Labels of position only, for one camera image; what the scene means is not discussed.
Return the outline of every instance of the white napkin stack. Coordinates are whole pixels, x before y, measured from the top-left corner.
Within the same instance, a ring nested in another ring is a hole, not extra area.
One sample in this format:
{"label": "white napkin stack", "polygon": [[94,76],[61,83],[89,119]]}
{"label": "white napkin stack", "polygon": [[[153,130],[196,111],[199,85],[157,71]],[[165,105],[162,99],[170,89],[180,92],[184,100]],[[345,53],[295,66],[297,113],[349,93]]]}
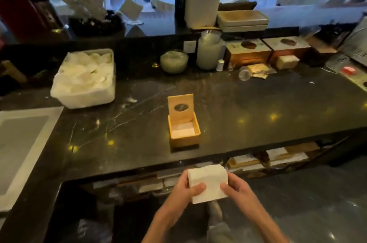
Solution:
{"label": "white napkin stack", "polygon": [[221,165],[210,165],[202,168],[188,170],[190,187],[206,183],[206,190],[200,195],[192,198],[192,203],[209,202],[227,197],[220,188],[220,184],[228,184],[228,175]]}

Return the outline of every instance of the left hand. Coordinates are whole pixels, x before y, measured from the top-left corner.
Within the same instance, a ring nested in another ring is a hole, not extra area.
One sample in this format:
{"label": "left hand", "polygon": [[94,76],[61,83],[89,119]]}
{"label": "left hand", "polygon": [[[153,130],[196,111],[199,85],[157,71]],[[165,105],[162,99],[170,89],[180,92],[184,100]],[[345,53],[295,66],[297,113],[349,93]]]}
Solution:
{"label": "left hand", "polygon": [[182,215],[192,197],[200,195],[205,189],[205,183],[200,183],[190,188],[188,171],[185,170],[180,176],[177,184],[173,187],[167,200],[161,208],[158,209],[156,217],[164,221],[164,223],[168,225],[168,228],[172,227]]}

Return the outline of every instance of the planter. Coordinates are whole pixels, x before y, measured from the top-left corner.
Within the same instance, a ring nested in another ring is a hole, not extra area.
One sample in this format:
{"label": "planter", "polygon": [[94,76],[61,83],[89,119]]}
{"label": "planter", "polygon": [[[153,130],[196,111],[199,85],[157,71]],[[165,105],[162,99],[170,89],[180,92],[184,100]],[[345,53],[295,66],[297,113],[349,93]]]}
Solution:
{"label": "planter", "polygon": [[77,36],[105,36],[112,35],[124,29],[121,17],[112,10],[107,11],[104,21],[90,18],[83,22],[82,19],[69,17],[69,26]]}

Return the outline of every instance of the potted plant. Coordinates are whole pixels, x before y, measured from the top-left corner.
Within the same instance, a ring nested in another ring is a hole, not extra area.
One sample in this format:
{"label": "potted plant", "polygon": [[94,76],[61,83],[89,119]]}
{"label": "potted plant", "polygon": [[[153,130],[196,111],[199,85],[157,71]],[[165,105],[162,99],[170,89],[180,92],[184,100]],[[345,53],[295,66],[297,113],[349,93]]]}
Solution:
{"label": "potted plant", "polygon": [[103,7],[105,0],[63,0],[73,11],[69,26],[78,36],[111,35],[123,29],[120,16]]}

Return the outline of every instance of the black marble countertop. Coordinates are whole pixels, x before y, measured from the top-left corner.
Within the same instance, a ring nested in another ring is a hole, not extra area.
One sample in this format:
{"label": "black marble countertop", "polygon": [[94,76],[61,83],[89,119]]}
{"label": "black marble countertop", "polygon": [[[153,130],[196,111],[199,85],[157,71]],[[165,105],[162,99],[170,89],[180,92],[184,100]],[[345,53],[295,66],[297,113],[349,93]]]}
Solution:
{"label": "black marble countertop", "polygon": [[[190,69],[168,76],[149,63],[141,67],[118,75],[112,103],[64,109],[7,215],[0,242],[43,242],[65,181],[160,170],[367,128],[367,94],[321,68],[299,64],[266,80],[242,82],[236,71]],[[194,94],[201,143],[172,150],[167,96],[187,93]],[[130,103],[128,97],[137,101]],[[14,92],[0,100],[1,110],[59,105],[49,87]]]}

